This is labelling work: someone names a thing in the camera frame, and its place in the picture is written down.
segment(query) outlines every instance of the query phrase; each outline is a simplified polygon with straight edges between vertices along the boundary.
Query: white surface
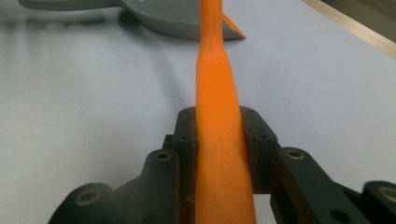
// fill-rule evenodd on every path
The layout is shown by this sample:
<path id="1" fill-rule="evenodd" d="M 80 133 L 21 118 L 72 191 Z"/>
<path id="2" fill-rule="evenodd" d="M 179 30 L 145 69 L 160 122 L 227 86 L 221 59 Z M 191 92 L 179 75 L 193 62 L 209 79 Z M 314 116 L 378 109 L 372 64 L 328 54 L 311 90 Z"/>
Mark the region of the white surface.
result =
<path id="1" fill-rule="evenodd" d="M 224 9 L 247 34 L 226 44 L 240 104 L 334 181 L 396 182 L 396 61 L 300 1 Z M 119 14 L 0 2 L 0 223 L 46 223 L 76 187 L 139 175 L 194 105 L 198 43 Z M 260 198 L 259 223 L 274 223 Z"/>

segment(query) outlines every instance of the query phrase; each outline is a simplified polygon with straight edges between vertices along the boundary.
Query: screw hole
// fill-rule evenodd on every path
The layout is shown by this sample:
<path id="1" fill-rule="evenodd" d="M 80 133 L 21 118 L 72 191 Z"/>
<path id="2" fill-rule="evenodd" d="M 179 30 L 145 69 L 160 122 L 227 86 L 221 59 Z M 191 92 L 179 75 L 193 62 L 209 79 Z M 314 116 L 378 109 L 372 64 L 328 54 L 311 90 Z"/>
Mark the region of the screw hole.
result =
<path id="1" fill-rule="evenodd" d="M 381 187 L 379 191 L 381 192 L 382 196 L 384 196 L 386 199 L 396 203 L 396 189 L 389 187 Z"/>
<path id="2" fill-rule="evenodd" d="M 330 212 L 330 214 L 332 215 L 332 218 L 334 218 L 335 220 L 337 220 L 340 223 L 349 223 L 350 222 L 350 218 L 347 214 L 345 214 L 344 212 L 341 212 L 339 210 L 332 210 Z"/>
<path id="3" fill-rule="evenodd" d="M 96 202 L 100 198 L 100 191 L 98 189 L 87 189 L 82 191 L 76 198 L 76 204 L 79 206 L 86 206 Z"/>
<path id="4" fill-rule="evenodd" d="M 168 161 L 172 155 L 169 152 L 160 152 L 155 156 L 157 161 Z"/>
<path id="5" fill-rule="evenodd" d="M 304 154 L 299 152 L 299 151 L 295 151 L 295 150 L 289 150 L 286 152 L 286 155 L 288 155 L 288 157 L 294 159 L 294 160 L 302 160 L 304 158 Z"/>

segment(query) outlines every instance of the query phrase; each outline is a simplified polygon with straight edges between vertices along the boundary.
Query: black plastic part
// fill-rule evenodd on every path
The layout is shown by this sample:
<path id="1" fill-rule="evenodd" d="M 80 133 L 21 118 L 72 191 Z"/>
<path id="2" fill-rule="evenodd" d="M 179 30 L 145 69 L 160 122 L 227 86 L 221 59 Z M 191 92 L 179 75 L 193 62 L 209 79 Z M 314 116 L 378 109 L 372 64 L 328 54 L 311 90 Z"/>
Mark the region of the black plastic part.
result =
<path id="1" fill-rule="evenodd" d="M 254 193 L 270 193 L 277 223 L 396 223 L 396 185 L 370 182 L 363 194 L 334 183 L 305 151 L 282 148 L 260 115 L 241 107 Z M 198 140 L 195 108 L 150 153 L 141 176 L 116 190 L 88 184 L 70 193 L 49 224 L 194 223 Z"/>
<path id="2" fill-rule="evenodd" d="M 182 223 L 193 223 L 195 220 L 195 170 L 198 153 L 196 136 L 195 107 L 181 110 L 177 116 L 172 149 L 180 157 Z"/>
<path id="3" fill-rule="evenodd" d="M 241 106 L 250 176 L 255 194 L 270 193 L 268 179 L 270 158 L 280 148 L 277 137 L 253 109 Z"/>
<path id="4" fill-rule="evenodd" d="M 115 224 L 119 214 L 112 203 L 111 187 L 87 184 L 73 190 L 53 214 L 49 224 Z"/>
<path id="5" fill-rule="evenodd" d="M 396 185 L 373 181 L 364 185 L 361 211 L 373 223 L 396 223 Z"/>
<path id="6" fill-rule="evenodd" d="M 148 154 L 129 203 L 125 223 L 180 223 L 178 155 L 161 149 Z"/>
<path id="7" fill-rule="evenodd" d="M 276 152 L 274 166 L 298 214 L 298 222 L 369 223 L 305 151 L 282 148 Z"/>

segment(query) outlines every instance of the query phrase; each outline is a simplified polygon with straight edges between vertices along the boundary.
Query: white table surface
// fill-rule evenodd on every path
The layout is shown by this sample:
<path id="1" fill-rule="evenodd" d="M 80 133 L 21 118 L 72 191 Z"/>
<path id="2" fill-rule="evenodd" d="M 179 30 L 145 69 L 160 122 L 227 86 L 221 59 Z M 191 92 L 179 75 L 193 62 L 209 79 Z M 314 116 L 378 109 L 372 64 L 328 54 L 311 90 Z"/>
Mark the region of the white table surface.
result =
<path id="1" fill-rule="evenodd" d="M 396 61 L 302 1 L 224 2 L 240 105 L 336 182 L 396 183 Z M 138 176 L 195 104 L 199 43 L 120 25 L 120 9 L 0 1 L 0 223 L 38 224 L 73 189 Z M 259 223 L 274 223 L 256 197 Z"/>

